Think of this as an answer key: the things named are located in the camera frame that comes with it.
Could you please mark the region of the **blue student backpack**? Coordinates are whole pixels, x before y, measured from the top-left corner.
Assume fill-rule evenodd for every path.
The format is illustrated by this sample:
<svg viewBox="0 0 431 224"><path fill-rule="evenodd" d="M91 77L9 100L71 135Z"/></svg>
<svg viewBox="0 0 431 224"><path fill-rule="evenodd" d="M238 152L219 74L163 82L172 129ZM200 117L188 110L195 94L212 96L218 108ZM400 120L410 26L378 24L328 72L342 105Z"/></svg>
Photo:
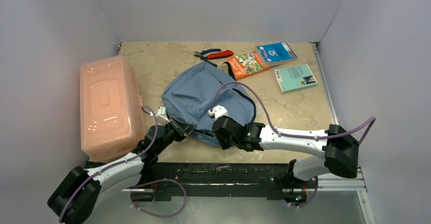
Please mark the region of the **blue student backpack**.
<svg viewBox="0 0 431 224"><path fill-rule="evenodd" d="M214 119L208 111L221 105L241 125L256 118L256 104L246 90L222 70L201 62L178 75L161 95L169 117L181 123L194 124L190 136L204 144L219 147L211 131Z"/></svg>

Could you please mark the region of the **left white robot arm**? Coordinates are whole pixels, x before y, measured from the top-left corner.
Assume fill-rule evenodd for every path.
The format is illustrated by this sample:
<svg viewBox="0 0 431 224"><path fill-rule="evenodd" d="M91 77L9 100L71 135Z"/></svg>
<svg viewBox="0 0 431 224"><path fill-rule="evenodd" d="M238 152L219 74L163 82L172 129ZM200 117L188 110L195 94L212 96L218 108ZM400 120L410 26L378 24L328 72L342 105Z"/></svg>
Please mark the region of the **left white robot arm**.
<svg viewBox="0 0 431 224"><path fill-rule="evenodd" d="M47 201L60 223L84 223L92 211L117 192L151 183L147 171L159 154L172 142L180 142L194 129L195 124L169 119L165 125L153 125L136 147L113 162L84 169L73 168Z"/></svg>

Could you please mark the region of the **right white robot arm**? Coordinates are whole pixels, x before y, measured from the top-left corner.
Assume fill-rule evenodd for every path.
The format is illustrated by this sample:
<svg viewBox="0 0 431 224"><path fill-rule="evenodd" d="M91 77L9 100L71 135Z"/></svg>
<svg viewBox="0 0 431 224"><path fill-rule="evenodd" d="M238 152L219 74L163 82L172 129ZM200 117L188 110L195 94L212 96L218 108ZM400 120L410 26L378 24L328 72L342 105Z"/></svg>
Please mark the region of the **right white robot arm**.
<svg viewBox="0 0 431 224"><path fill-rule="evenodd" d="M326 173L357 176L359 142L336 124L326 130L301 131L273 129L256 122L241 125L221 116L215 120L212 132L223 149L235 146L247 152L287 150L309 154L306 159L290 161L285 180L292 187Z"/></svg>

